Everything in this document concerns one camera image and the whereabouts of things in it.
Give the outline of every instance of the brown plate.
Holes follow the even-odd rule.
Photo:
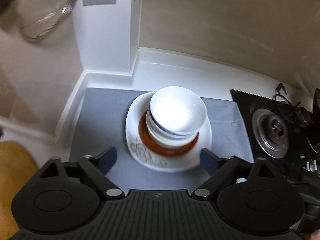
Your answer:
[[[139,121],[139,135],[144,145],[154,153],[165,156],[165,157],[177,157],[191,151],[192,148],[196,145],[199,138],[199,133],[197,134],[197,136],[194,138],[192,142],[179,148],[167,149],[160,145],[157,145],[149,135],[147,123],[146,123],[146,116],[147,116],[147,112],[144,113],[144,115],[141,117]]]

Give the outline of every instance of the ribbed black surface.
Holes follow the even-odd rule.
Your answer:
[[[107,202],[97,217],[73,232],[38,235],[20,230],[14,240],[87,239],[301,239],[294,232],[281,236],[251,236],[226,224],[208,201],[190,198],[185,190],[132,190],[118,201]]]

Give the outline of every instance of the crosshair logo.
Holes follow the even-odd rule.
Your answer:
[[[162,197],[162,194],[161,194],[160,192],[157,192],[157,193],[155,194],[155,197]]]

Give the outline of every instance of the mesh strainer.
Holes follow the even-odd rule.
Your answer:
[[[74,2],[75,0],[17,0],[21,33],[29,41],[45,37],[70,14]]]

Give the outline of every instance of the silver screw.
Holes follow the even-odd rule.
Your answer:
[[[106,193],[110,197],[117,197],[117,196],[120,196],[122,194],[122,190],[120,190],[118,188],[111,188],[111,189],[108,189],[106,191]]]
[[[197,195],[198,197],[207,197],[210,195],[210,191],[205,188],[199,188],[195,190],[195,195]]]

